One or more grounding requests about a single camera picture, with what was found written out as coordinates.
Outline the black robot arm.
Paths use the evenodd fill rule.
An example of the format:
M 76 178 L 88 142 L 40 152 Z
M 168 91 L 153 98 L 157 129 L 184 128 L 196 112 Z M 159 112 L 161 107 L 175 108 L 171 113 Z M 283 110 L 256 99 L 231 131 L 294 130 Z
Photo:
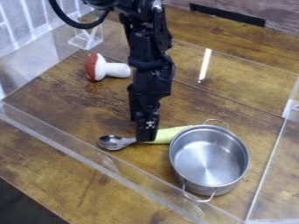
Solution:
M 115 11 L 129 47 L 128 65 L 135 69 L 127 87 L 131 121 L 137 142 L 152 142 L 159 128 L 160 99 L 171 94 L 175 64 L 165 51 L 172 47 L 163 0 L 83 0 L 101 11 Z

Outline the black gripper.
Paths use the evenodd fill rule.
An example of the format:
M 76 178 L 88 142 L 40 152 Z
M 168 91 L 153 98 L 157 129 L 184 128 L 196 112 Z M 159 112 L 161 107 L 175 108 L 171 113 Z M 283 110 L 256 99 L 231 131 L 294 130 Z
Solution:
M 131 121 L 137 142 L 152 142 L 159 128 L 160 100 L 171 94 L 173 63 L 159 67 L 135 66 L 133 83 L 128 86 Z

